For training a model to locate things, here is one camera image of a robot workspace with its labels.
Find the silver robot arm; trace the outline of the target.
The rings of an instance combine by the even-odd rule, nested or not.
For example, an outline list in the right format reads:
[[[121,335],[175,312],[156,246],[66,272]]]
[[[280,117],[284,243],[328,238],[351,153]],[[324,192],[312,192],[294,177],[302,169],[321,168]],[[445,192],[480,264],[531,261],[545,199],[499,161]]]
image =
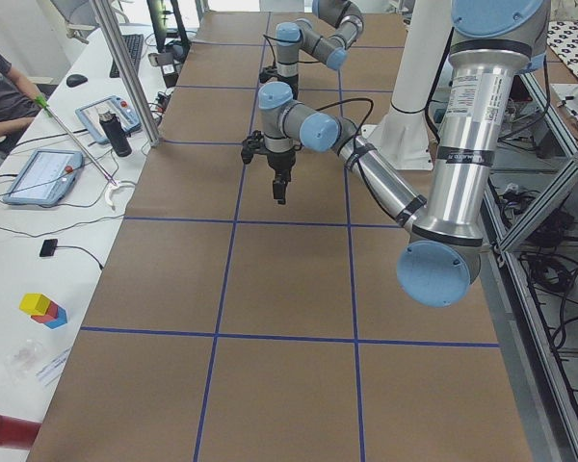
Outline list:
[[[348,50],[364,29],[362,12],[352,1],[313,1],[312,12],[335,29],[331,36],[318,33],[305,18],[278,24],[274,35],[276,64],[272,75],[291,88],[295,99],[299,94],[300,52],[338,71],[347,60]]]
[[[298,98],[299,58],[331,69],[364,30],[350,1],[316,1],[325,37],[307,19],[276,27],[276,62],[260,75],[262,128],[242,159],[266,157],[283,202],[299,147],[332,151],[410,241],[397,278],[414,300],[444,307],[462,299],[481,267],[478,214],[513,78],[545,57],[546,1],[419,1],[390,109],[375,128],[314,110]]]

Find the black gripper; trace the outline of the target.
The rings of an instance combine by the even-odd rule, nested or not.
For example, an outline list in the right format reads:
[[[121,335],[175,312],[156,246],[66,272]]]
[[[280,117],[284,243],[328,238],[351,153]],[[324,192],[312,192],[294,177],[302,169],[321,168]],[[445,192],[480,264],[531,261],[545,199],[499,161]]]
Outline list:
[[[272,183],[273,198],[279,205],[286,204],[286,191],[292,179],[291,172],[296,163],[296,152],[295,146],[282,152],[274,152],[267,147],[264,148],[268,166],[275,172]]]

